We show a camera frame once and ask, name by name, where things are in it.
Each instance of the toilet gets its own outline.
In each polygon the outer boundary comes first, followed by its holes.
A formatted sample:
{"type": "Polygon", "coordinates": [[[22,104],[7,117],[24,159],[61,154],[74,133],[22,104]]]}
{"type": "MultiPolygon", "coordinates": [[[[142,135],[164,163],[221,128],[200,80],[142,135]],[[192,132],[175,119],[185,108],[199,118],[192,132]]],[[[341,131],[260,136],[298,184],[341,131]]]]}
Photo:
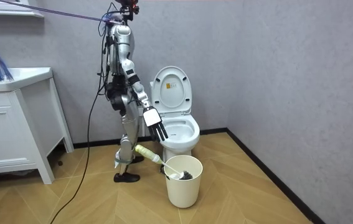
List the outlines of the toilet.
{"type": "Polygon", "coordinates": [[[168,138],[162,141],[163,161],[191,156],[200,139],[200,127],[191,116],[192,91],[187,75],[178,67],[168,66],[150,82],[151,102],[161,115],[168,138]]]}

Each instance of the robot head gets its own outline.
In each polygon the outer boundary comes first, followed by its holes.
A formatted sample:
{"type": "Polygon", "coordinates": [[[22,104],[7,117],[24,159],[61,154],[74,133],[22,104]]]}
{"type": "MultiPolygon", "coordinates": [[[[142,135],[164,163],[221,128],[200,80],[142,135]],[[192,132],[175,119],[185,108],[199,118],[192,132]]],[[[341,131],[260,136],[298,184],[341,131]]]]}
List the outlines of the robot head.
{"type": "Polygon", "coordinates": [[[127,23],[128,20],[133,20],[133,14],[139,14],[139,6],[137,6],[139,0],[115,0],[116,2],[122,5],[121,13],[123,14],[123,18],[127,23]]]}

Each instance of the toilet brush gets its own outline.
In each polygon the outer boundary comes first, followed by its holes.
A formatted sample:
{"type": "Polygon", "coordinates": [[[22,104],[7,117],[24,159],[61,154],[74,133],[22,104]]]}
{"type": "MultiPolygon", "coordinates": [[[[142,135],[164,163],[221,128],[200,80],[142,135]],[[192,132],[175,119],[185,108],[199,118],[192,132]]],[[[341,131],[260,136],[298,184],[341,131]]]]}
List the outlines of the toilet brush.
{"type": "Polygon", "coordinates": [[[178,172],[175,169],[173,169],[172,167],[170,167],[169,165],[167,165],[165,162],[163,162],[161,160],[161,158],[159,157],[159,155],[153,153],[151,150],[141,146],[141,145],[137,145],[134,150],[138,153],[140,153],[142,156],[152,160],[153,162],[157,163],[157,164],[162,164],[168,168],[170,168],[171,170],[173,170],[174,172],[176,172],[176,177],[174,179],[179,179],[179,180],[191,180],[193,179],[193,176],[188,173],[188,171],[183,171],[183,172],[178,172]]]}

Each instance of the humanoid robot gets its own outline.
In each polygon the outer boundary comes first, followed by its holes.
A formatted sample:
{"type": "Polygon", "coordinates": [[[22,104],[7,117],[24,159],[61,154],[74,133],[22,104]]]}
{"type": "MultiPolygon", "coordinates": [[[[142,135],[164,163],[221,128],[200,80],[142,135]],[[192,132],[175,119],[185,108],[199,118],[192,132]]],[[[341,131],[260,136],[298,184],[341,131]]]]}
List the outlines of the humanoid robot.
{"type": "Polygon", "coordinates": [[[136,5],[138,0],[116,0],[122,5],[118,21],[114,19],[108,23],[106,33],[107,65],[106,74],[111,72],[112,82],[106,84],[106,97],[115,111],[119,111],[121,122],[126,134],[121,138],[120,150],[116,153],[116,166],[120,165],[120,172],[114,176],[115,182],[136,182],[139,175],[127,172],[131,163],[140,162],[143,157],[133,154],[139,133],[138,105],[143,107],[143,119],[152,138],[164,141],[168,138],[157,110],[152,106],[144,91],[144,86],[136,74],[132,54],[134,39],[128,21],[133,20],[133,14],[139,13],[136,5]]]}

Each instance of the white bucket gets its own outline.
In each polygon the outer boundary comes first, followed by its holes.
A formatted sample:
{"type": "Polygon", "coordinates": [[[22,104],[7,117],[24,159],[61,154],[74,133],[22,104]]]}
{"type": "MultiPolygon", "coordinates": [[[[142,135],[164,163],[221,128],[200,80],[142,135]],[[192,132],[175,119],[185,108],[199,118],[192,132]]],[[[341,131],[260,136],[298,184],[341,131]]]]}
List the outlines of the white bucket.
{"type": "Polygon", "coordinates": [[[192,156],[180,155],[168,159],[166,164],[180,172],[186,170],[193,176],[191,180],[172,179],[169,176],[175,172],[168,167],[164,167],[164,172],[167,176],[166,187],[171,203],[178,208],[192,206],[199,196],[202,173],[201,162],[192,156]]]}

